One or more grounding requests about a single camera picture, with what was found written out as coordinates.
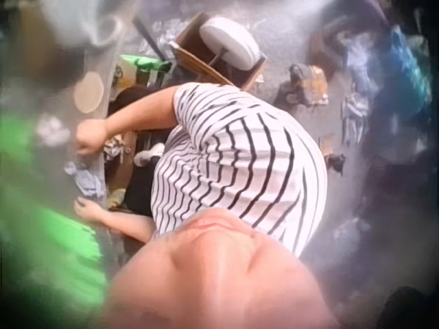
round disc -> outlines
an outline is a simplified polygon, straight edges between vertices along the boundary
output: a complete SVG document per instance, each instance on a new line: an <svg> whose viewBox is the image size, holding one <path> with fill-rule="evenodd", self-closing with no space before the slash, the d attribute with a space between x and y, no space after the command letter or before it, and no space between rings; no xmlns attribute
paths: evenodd
<svg viewBox="0 0 439 329"><path fill-rule="evenodd" d="M104 84L96 72L87 72L84 79L76 84L73 92L75 105L84 114L96 110L103 96Z"/></svg>
<svg viewBox="0 0 439 329"><path fill-rule="evenodd" d="M227 49L222 59L239 70L250 70L261 57L252 35L240 24L223 17L213 17L200 28L201 39L216 55Z"/></svg>

cardboard box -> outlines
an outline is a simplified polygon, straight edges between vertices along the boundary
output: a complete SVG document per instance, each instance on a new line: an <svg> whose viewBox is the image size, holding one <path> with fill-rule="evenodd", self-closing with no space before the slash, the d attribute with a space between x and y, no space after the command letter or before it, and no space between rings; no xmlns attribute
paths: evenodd
<svg viewBox="0 0 439 329"><path fill-rule="evenodd" d="M208 63L215 54L204 44L200 35L200 27L211 18L208 14L199 13L190 24L177 35L173 47L177 62L184 68L200 76L201 82L216 84L231 84L244 91L252 88L257 76L262 72L267 58L261 58L249 71L241 71L219 60L213 67Z"/></svg>

striped shirt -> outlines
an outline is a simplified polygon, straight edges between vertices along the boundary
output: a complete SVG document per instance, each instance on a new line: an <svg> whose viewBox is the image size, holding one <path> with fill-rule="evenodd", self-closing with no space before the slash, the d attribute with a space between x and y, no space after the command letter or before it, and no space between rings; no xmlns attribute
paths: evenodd
<svg viewBox="0 0 439 329"><path fill-rule="evenodd" d="M152 189L158 234L225 208L299 256L324 210L318 146L288 113L232 86L189 83L174 96L179 125Z"/></svg>

white sneaker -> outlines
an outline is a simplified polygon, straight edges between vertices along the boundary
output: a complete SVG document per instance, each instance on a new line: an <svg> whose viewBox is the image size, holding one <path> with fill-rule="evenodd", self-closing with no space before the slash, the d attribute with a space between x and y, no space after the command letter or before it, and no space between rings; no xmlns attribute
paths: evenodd
<svg viewBox="0 0 439 329"><path fill-rule="evenodd" d="M157 143L151 149L140 151L134 156L134 164L138 167L144 167L153 156L162 156L165 151L165 144Z"/></svg>

green object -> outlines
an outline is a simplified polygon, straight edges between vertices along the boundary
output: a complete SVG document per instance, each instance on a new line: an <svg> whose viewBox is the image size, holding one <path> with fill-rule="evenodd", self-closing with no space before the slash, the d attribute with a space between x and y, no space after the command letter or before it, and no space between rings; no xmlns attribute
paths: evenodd
<svg viewBox="0 0 439 329"><path fill-rule="evenodd" d="M21 165L31 162L32 122L11 114L0 120L0 156L7 156Z"/></svg>
<svg viewBox="0 0 439 329"><path fill-rule="evenodd" d="M3 226L15 237L31 268L43 273L51 296L66 309L81 313L102 305L108 281L95 231L35 202L15 187L3 186L1 201ZM8 223L6 219L12 215L14 221ZM27 289L34 285L38 283L29 282Z"/></svg>
<svg viewBox="0 0 439 329"><path fill-rule="evenodd" d="M142 72L150 72L153 70L168 73L172 67L171 62L163 62L162 60L157 60L156 58L134 55L121 55L121 58L130 64L137 66L137 68Z"/></svg>

